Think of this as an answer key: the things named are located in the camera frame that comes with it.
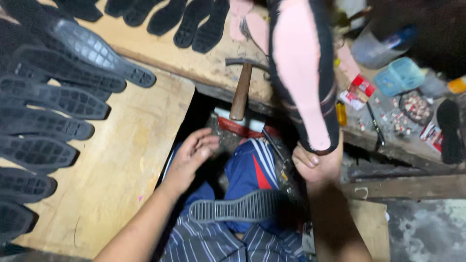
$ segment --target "person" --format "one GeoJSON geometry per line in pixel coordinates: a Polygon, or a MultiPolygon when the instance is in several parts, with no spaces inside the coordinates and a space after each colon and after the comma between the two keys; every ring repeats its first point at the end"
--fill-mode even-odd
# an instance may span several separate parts
{"type": "MultiPolygon", "coordinates": [[[[95,262],[147,262],[152,258],[175,204],[194,181],[196,170],[219,148],[219,137],[211,132],[209,128],[195,131],[176,147],[160,186],[95,262]]],[[[258,188],[278,190],[271,151],[260,139],[249,139],[236,148],[225,166],[229,181],[225,199],[237,199],[258,188]]],[[[312,154],[300,143],[293,151],[292,161],[306,181],[317,259],[370,262],[338,189],[342,158],[341,133],[337,149],[328,155],[312,154]]],[[[190,221],[187,209],[199,199],[214,199],[207,183],[187,197],[160,261],[305,261],[300,235],[280,230],[274,223],[190,221]]]]}

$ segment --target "blue striped fabric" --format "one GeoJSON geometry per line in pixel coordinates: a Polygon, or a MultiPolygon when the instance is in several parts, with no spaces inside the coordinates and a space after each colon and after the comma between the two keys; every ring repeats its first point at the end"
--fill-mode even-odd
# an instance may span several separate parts
{"type": "Polygon", "coordinates": [[[279,236],[253,224],[238,240],[224,223],[197,223],[180,216],[165,246],[161,262],[268,262],[306,261],[300,235],[279,236]]]}

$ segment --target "black pen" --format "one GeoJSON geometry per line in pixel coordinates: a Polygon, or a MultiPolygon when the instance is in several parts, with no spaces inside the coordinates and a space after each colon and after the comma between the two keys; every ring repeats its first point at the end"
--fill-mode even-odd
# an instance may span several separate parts
{"type": "Polygon", "coordinates": [[[382,131],[380,130],[380,127],[377,124],[377,120],[374,116],[374,112],[372,112],[372,108],[370,107],[369,101],[367,101],[366,104],[367,104],[367,109],[369,109],[370,117],[372,118],[372,123],[374,124],[374,127],[376,128],[377,136],[379,137],[379,140],[380,140],[380,145],[385,146],[384,135],[382,134],[382,131]]]}

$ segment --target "hammer head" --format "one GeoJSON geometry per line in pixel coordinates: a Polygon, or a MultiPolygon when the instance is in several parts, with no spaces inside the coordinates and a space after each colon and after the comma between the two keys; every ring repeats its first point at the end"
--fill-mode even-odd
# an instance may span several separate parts
{"type": "Polygon", "coordinates": [[[255,68],[259,68],[265,72],[268,73],[268,66],[263,65],[257,61],[251,60],[251,59],[246,59],[246,58],[226,58],[225,59],[225,65],[243,65],[243,64],[250,64],[255,68]]]}

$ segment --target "hand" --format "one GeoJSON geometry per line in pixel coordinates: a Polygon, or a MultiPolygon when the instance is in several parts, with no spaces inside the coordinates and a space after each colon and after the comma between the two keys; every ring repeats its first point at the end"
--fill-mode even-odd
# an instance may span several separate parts
{"type": "Polygon", "coordinates": [[[329,182],[338,183],[343,160],[343,133],[340,131],[338,147],[330,154],[317,156],[298,145],[291,158],[299,174],[306,180],[308,189],[320,187],[329,182]]]}
{"type": "Polygon", "coordinates": [[[183,142],[160,185],[167,193],[176,198],[184,193],[194,180],[196,170],[219,148],[220,138],[211,132],[211,128],[199,129],[183,142]]]}

